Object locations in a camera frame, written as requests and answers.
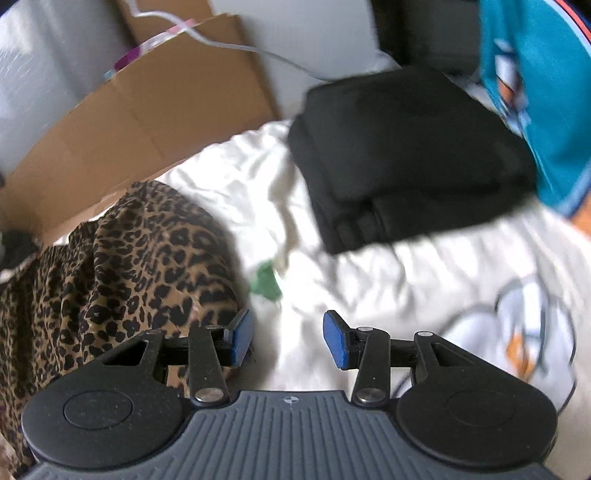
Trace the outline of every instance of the leopard print fabric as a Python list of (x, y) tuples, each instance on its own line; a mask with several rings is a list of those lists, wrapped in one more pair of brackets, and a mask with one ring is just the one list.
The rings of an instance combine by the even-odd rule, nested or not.
[[(143, 330), (187, 336), (193, 322), (225, 325), (237, 311), (217, 222), (166, 185), (134, 184), (0, 296), (0, 433), (15, 476), (34, 463), (20, 417), (35, 392)], [(171, 368), (168, 384), (184, 393), (186, 368)]]

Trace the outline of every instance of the cardboard flap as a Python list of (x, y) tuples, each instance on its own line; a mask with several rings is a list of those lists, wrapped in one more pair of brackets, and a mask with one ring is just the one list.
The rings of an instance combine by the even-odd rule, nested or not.
[[(117, 0), (119, 9), (123, 13), (125, 22), (129, 25), (135, 41), (138, 44), (162, 33), (173, 25), (157, 17), (134, 18), (129, 13), (129, 8), (125, 0)], [(166, 10), (183, 20), (194, 19), (196, 22), (202, 22), (210, 18), (212, 9), (207, 0), (138, 0), (138, 8), (142, 12), (150, 10)]]
[[(221, 15), (196, 28), (211, 40), (244, 42), (238, 17)], [(112, 83), (172, 163), (276, 118), (254, 62), (252, 54), (179, 35)]]
[[(238, 19), (198, 27), (243, 40)], [(0, 190), (0, 227), (51, 240), (135, 181), (276, 118), (250, 54), (180, 35), (124, 68), (31, 149)]]

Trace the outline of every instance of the white bed sheet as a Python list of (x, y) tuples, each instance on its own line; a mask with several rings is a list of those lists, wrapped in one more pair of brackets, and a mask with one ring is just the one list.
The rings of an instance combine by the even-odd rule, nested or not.
[[(487, 225), (328, 255), (285, 144), (288, 126), (273, 122), (212, 145), (159, 179), (228, 230), (239, 288), (256, 314), (254, 358), (235, 386), (350, 392), (355, 373), (339, 371), (324, 344), (327, 309), (352, 326), (411, 339), (417, 330), (442, 332), (466, 309), (492, 309), (508, 284), (537, 278), (570, 313), (577, 336), (578, 387), (548, 466), (566, 480), (591, 475), (589, 241), (532, 201)], [(248, 296), (248, 280), (268, 259), (283, 292), (276, 303)], [(393, 386), (404, 374), (393, 370)]]

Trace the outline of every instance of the metal rivet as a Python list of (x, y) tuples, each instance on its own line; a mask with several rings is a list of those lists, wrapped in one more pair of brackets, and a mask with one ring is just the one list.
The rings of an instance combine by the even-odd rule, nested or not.
[(202, 403), (213, 403), (220, 401), (224, 397), (224, 392), (221, 388), (202, 388), (195, 393), (195, 400)]
[(361, 403), (372, 404), (382, 401), (386, 398), (386, 394), (379, 388), (362, 388), (357, 392), (357, 398)]

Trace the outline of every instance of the gray plastic base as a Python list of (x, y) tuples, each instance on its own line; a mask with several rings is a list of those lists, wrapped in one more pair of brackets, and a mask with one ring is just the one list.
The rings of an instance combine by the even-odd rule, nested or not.
[(250, 391), (228, 407), (197, 412), (174, 444), (140, 465), (83, 473), (45, 463), (26, 478), (556, 480), (542, 465), (497, 473), (442, 465), (408, 445), (384, 412), (356, 408), (342, 392)]

